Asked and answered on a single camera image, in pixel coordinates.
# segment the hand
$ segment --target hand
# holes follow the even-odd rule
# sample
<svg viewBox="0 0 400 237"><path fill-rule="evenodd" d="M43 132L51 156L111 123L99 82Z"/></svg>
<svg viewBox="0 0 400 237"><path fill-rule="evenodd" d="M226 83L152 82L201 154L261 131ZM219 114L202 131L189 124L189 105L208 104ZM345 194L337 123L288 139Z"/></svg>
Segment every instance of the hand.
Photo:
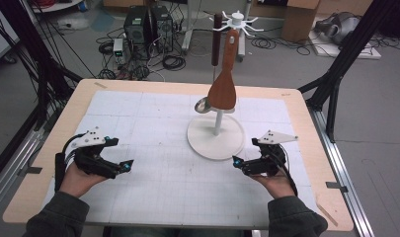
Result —
<svg viewBox="0 0 400 237"><path fill-rule="evenodd" d="M274 199L295 196L288 178L281 171L278 171L272 177L263 175L251 175L249 177L261 183Z"/></svg>
<svg viewBox="0 0 400 237"><path fill-rule="evenodd" d="M60 191L80 198L93 186L103 182L106 179L107 178L99 175L86 174L84 171L79 170L79 168L77 168L76 164L73 162L67 168L63 183L61 183Z"/></svg>

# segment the cable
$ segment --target cable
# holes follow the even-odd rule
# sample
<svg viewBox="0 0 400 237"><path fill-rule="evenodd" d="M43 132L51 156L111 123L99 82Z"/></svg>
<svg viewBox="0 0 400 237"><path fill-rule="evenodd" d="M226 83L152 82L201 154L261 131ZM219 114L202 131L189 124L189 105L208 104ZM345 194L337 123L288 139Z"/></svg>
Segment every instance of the cable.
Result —
<svg viewBox="0 0 400 237"><path fill-rule="evenodd" d="M373 42L372 47L392 47L400 50L399 39L388 38L380 35L380 36L374 36L374 38L371 39L370 41Z"/></svg>
<svg viewBox="0 0 400 237"><path fill-rule="evenodd" d="M179 71L186 66L186 61L181 56L166 55L163 57L162 65L166 70Z"/></svg>
<svg viewBox="0 0 400 237"><path fill-rule="evenodd" d="M132 69L129 73L131 77L135 76L138 80L142 80L150 74L150 69L148 69L147 66L138 65L134 69Z"/></svg>
<svg viewBox="0 0 400 237"><path fill-rule="evenodd" d="M178 27L178 32L180 32L182 30L182 24L184 23L185 16L184 16L184 13L182 12L181 7L180 7L179 4L178 4L178 9L179 9L179 12L182 15L182 19L181 19L181 22L179 23L179 27Z"/></svg>
<svg viewBox="0 0 400 237"><path fill-rule="evenodd" d="M85 68L89 71L89 73L95 77L95 75L92 73L92 71L89 69L89 67L86 65L86 63L82 60L82 58L79 56L79 54L77 54L77 52L73 49L73 47L70 45L70 43L68 43L68 41L64 38L64 36L58 31L57 28L54 28L58 34L60 35L60 37L64 40L64 42L67 44L67 46L70 48L70 50L72 50L72 52L77 56L77 58L80 60L80 62L82 62L82 64L85 66Z"/></svg>
<svg viewBox="0 0 400 237"><path fill-rule="evenodd" d="M286 160L288 159L288 154L286 153L285 149L282 147L282 145L280 145L280 148L283 150L285 156L286 156ZM285 165L283 164L282 160L279 158L279 156L273 152L271 152L271 156L274 158L273 160L275 161L277 167L279 168L280 171L282 171L286 177L289 180L289 185L291 186L292 190L294 191L294 194L298 197L298 190L297 190L297 186L295 184L294 179L292 178L291 174L289 173L289 162L288 162L288 169L285 167Z"/></svg>
<svg viewBox="0 0 400 237"><path fill-rule="evenodd" d="M66 141L66 143L64 144L63 150L61 151L61 153L65 154L68 145L69 145L74 139L79 138L79 137L82 137L82 136L84 136L85 134L86 134L86 133L80 133L80 134L74 135L74 136L72 136L70 139L68 139L68 140Z"/></svg>
<svg viewBox="0 0 400 237"><path fill-rule="evenodd" d="M286 46L291 49L295 49L301 55L309 55L310 49L307 47L311 44L299 44L294 42L289 42L281 38L269 38L261 34L256 34L254 38L247 38L251 40L251 45L263 48L263 49L274 49L278 44Z"/></svg>
<svg viewBox="0 0 400 237"><path fill-rule="evenodd" d="M111 37L110 36L110 34L112 34L112 33L114 33L114 32L117 32L117 31L122 31L118 36L116 36L116 37ZM123 28L118 28L118 29L116 29L116 30L114 30L114 31L111 31L111 32L109 32L109 33L107 33L107 37L110 39L110 40L114 40L114 39L116 39L116 38L119 38L121 35L123 35L124 34L124 30L123 30Z"/></svg>
<svg viewBox="0 0 400 237"><path fill-rule="evenodd" d="M160 40L161 38L162 37L159 37L158 39L154 40L153 43L149 46L150 59L147 61L146 66L150 70L150 72L153 72L153 73L159 75L160 77L162 77L163 82L166 82L166 78L162 74L160 74L156 70L151 69L152 66L156 66L156 65L158 65L159 63L161 63L163 61L163 56L165 55L165 48L166 48L165 45L166 45L166 43L165 43L165 45L162 46L162 48L163 48L163 50L162 50L162 58L159 61L157 61L156 63L154 63L153 65L150 65L151 59L160 55L160 52L158 52L157 55L152 56L154 54L154 48L152 47L152 45L155 45L155 42Z"/></svg>
<svg viewBox="0 0 400 237"><path fill-rule="evenodd" d="M98 47L98 51L101 54L112 55L114 52L114 42L113 41L105 41L101 43Z"/></svg>
<svg viewBox="0 0 400 237"><path fill-rule="evenodd" d="M15 4L13 5L12 12L17 13L20 16L27 15L27 17L28 17L27 9L25 8L24 2L21 1L19 4L20 5L15 5ZM20 20L16 20L15 18L9 19L9 21L11 21L12 24L14 24L13 26L22 24L22 22L19 22ZM45 25L47 26L46 29L43 28L43 26L42 26L43 23L45 23ZM40 34L37 32L34 25L32 25L31 29L25 28L25 27L30 27L30 26L31 26L30 23L24 23L24 27L21 28L21 30L19 32L17 32L17 34L20 34L21 36L28 36L28 38L25 38L23 40L23 43L25 45L29 44L30 40L40 40ZM52 31L49 27L48 22L47 21L45 21L45 22L39 21L39 26L41 27L42 32L45 35L45 37L47 39L52 39L53 35L52 35ZM3 23L1 21L0 21L0 35L6 40L6 42L17 53L19 59L21 60L21 62L23 63L25 69L27 70L27 72L29 74L29 77L31 79L31 82L32 82L32 85L33 85L33 88L34 88L36 94L39 96L39 105L41 105L40 116L39 116L39 119L40 119L39 124L40 124L40 122L43 122L44 120L47 120L49 118L49 114L48 114L48 111L46 108L52 108L53 111L56 111L57 108L65 107L66 100L64 100L64 98L65 98L64 96L66 96L66 94L69 94L73 90L72 83L67 82L66 80L63 83L61 81L58 81L57 78L54 78L54 81L52 81L52 82L50 81L48 84L47 78L52 78L52 76L48 76L48 72L46 71L47 69L45 67L41 66L43 63L36 63L34 61L35 60L34 57L46 58L45 50L35 50L30 53L24 53L22 51L22 49L19 48L19 46L14 42L14 40L8 34L6 34L6 31L3 27ZM47 44L50 45L52 52L54 53L55 58L58 61L58 65L64 65L55 40L54 39L52 39L52 41L48 40ZM56 66L55 63L52 63L50 65L52 67ZM58 74L57 74L57 77L58 77L58 79L64 79L64 78L62 78L62 76L59 76ZM64 93L64 95L62 95L62 94L59 95L56 91L54 91L54 88L59 88L59 87L62 87L62 89L61 88L60 89L63 92L60 92L60 93ZM39 151L39 149L36 150L36 152L33 153L32 156L34 156L38 151Z"/></svg>
<svg viewBox="0 0 400 237"><path fill-rule="evenodd" d="M194 28L194 25L196 24L197 20L199 19L199 12L200 12L200 5L201 5L201 4L202 4L202 0L200 0L199 9L197 10L196 19L194 20L194 22L193 22L193 24L192 24L191 26L188 26L188 28L191 27L191 28L189 29L189 31L192 30L192 29Z"/></svg>
<svg viewBox="0 0 400 237"><path fill-rule="evenodd" d="M98 79L116 79L117 75L110 69L102 69L96 78L98 78Z"/></svg>
<svg viewBox="0 0 400 237"><path fill-rule="evenodd" d="M40 13L42 13L42 9L41 9L40 5L39 5L38 3L36 3L35 0L33 0L33 2L34 2L34 3L36 4L36 6L37 6L35 9L39 9L39 10L40 10ZM42 33L43 33L43 35L45 36L45 38L47 39L47 42L48 42L49 46L51 47L51 49L52 49L52 51L53 51L53 53L54 53L54 55L55 55L57 61L64 67L65 65L64 65L64 62L63 62L63 60L62 60L62 58L61 58L61 56L60 56L60 52L59 52L59 50L58 50L57 44L55 43L54 37L53 37L53 35L52 35L52 33L51 33L51 30L49 29L48 20L44 17L44 14L41 14L41 18L44 20L45 25L47 26L47 30L48 30L48 32L49 32L50 37L48 37L48 36L46 35L45 31L44 31L43 28L42 28L41 22L38 21L39 26L40 26L40 28L42 29Z"/></svg>
<svg viewBox="0 0 400 237"><path fill-rule="evenodd" d="M210 56L212 53L210 51L207 51L207 48L205 46L200 45L200 39L191 39L191 50L190 50L190 55L194 57L205 57L205 56ZM199 54L195 53L196 48L200 48L202 51L205 53Z"/></svg>
<svg viewBox="0 0 400 237"><path fill-rule="evenodd" d="M288 164L288 170L289 170L289 157L288 157L288 153L286 153L285 148L283 148L283 146L280 144L280 148L282 149L283 153L285 153L285 159L286 159L286 163Z"/></svg>

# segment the black metal frame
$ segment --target black metal frame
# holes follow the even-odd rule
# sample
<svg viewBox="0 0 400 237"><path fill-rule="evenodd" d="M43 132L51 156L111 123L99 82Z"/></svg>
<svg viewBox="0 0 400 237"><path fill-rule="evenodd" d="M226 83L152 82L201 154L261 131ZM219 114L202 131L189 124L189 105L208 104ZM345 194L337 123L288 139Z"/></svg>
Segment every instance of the black metal frame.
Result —
<svg viewBox="0 0 400 237"><path fill-rule="evenodd" d="M317 88L306 101L307 106L314 111L322 111L323 104L330 98L326 133L331 142L335 142L334 126L341 81L393 7L398 4L400 0L373 0L329 70L322 77L298 88L301 93Z"/></svg>
<svg viewBox="0 0 400 237"><path fill-rule="evenodd" d="M34 130L39 130L46 121L47 105L50 100L66 100L73 93L73 89L70 88L64 77L68 77L75 82L79 82L83 78L63 67L52 58L21 1L0 0L0 12L20 39L21 44L27 49L30 57L37 64L37 75L33 72L32 67L27 64L27 61L20 56L18 46L12 43L10 37L7 36L2 29L0 29L1 36L4 37L7 43L17 52L30 75L33 74L39 79L37 91L39 102L0 155L1 174L33 125L35 126ZM48 85L54 92L54 98L51 98L48 94Z"/></svg>

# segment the electronic equipment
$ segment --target electronic equipment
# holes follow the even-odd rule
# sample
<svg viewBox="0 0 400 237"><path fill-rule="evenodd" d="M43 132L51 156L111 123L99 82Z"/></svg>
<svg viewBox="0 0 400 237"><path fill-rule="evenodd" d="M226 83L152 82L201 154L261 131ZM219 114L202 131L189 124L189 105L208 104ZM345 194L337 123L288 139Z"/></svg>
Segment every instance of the electronic equipment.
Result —
<svg viewBox="0 0 400 237"><path fill-rule="evenodd" d="M126 63L126 53L123 46L123 39L114 39L114 59L118 65Z"/></svg>
<svg viewBox="0 0 400 237"><path fill-rule="evenodd" d="M150 18L146 6L130 6L123 24L130 52L136 59L149 59L152 43Z"/></svg>
<svg viewBox="0 0 400 237"><path fill-rule="evenodd" d="M360 19L352 13L334 13L329 18L316 22L314 32L323 33L335 44L342 45L359 22Z"/></svg>
<svg viewBox="0 0 400 237"><path fill-rule="evenodd" d="M173 19L165 6L151 8L153 37L159 52L173 51Z"/></svg>

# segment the wooden table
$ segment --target wooden table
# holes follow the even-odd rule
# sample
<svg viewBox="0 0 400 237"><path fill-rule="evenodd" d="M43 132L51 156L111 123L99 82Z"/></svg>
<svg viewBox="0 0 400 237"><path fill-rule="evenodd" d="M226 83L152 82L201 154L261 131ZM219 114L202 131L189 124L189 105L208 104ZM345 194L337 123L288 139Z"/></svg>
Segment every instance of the wooden table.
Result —
<svg viewBox="0 0 400 237"><path fill-rule="evenodd" d="M25 223L41 209L49 182L54 174L54 155L61 151L85 115L97 91L149 92L163 94L206 95L209 85L138 81L81 81L47 138L33 166L42 167L40 174L28 174L7 207L3 219ZM293 129L298 137L301 156L311 181L320 214L329 222L328 230L351 231L354 228L340 190L328 189L326 182L336 182L328 158L301 93L294 89L236 87L238 97L284 100Z"/></svg>

